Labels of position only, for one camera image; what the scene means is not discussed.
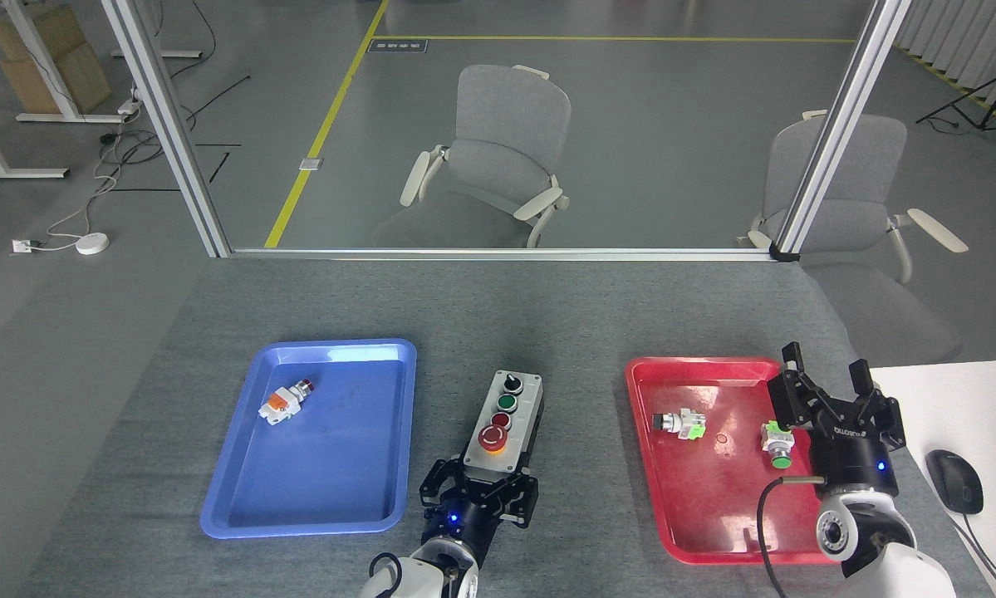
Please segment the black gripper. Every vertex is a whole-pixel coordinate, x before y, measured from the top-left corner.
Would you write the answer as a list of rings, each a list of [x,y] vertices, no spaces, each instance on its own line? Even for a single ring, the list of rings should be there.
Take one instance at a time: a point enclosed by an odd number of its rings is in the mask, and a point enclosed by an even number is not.
[[[856,398],[855,423],[862,430],[838,427],[836,399],[809,378],[800,344],[782,348],[785,366],[768,380],[779,428],[812,428],[812,474],[824,477],[814,492],[819,498],[837,493],[879,492],[899,496],[890,450],[906,447],[899,401],[885,396],[872,379],[865,359],[848,366]]]
[[[425,530],[421,560],[437,567],[482,567],[503,520],[528,527],[538,500],[538,480],[516,472],[490,485],[489,492],[469,491],[460,457],[437,459],[420,484]]]

